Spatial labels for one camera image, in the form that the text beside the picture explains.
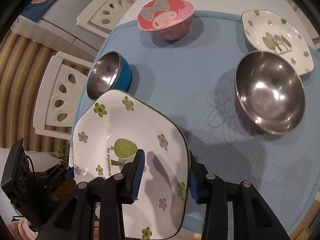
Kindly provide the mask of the pink sleeved left forearm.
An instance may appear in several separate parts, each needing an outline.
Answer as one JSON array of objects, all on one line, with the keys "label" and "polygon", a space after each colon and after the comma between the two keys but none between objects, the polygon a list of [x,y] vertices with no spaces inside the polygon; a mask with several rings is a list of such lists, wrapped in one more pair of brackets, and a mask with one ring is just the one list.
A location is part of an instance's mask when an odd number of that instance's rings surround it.
[{"label": "pink sleeved left forearm", "polygon": [[16,240],[35,240],[38,236],[37,232],[33,232],[29,228],[28,221],[25,218],[10,222],[6,226]]}]

